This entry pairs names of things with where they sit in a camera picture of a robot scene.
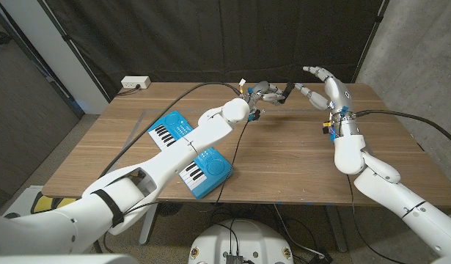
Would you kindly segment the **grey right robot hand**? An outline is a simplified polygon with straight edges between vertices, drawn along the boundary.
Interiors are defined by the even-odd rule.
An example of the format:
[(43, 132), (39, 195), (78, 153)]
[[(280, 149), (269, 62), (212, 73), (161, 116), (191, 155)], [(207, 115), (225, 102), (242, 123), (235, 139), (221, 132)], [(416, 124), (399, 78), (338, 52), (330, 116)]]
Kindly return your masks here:
[(329, 120), (333, 122), (338, 136), (359, 135), (354, 117), (352, 97), (346, 85), (322, 67), (304, 66), (302, 69), (313, 74), (324, 83), (324, 92), (329, 96), (329, 99), (301, 83), (295, 83), (294, 88), (306, 96), (316, 109), (330, 111)]

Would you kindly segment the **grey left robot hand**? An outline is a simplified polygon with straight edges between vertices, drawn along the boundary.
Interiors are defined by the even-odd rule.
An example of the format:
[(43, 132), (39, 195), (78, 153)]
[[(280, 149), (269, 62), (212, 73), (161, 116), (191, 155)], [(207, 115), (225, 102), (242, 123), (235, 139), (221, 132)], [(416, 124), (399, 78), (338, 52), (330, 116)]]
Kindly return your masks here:
[(259, 100), (273, 105), (281, 105), (288, 97), (286, 91), (282, 91), (267, 81), (261, 81), (251, 88), (243, 89), (242, 92), (242, 98), (248, 103), (251, 111), (256, 109), (256, 103)]

